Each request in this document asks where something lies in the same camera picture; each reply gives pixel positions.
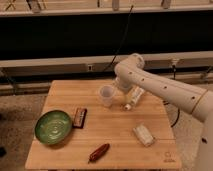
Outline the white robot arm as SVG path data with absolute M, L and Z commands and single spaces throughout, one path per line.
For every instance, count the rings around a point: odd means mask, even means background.
M 175 105 L 203 123 L 194 171 L 213 171 L 213 91 L 143 70 L 143 57 L 129 55 L 115 67 L 115 85 L 128 93 L 136 85 Z

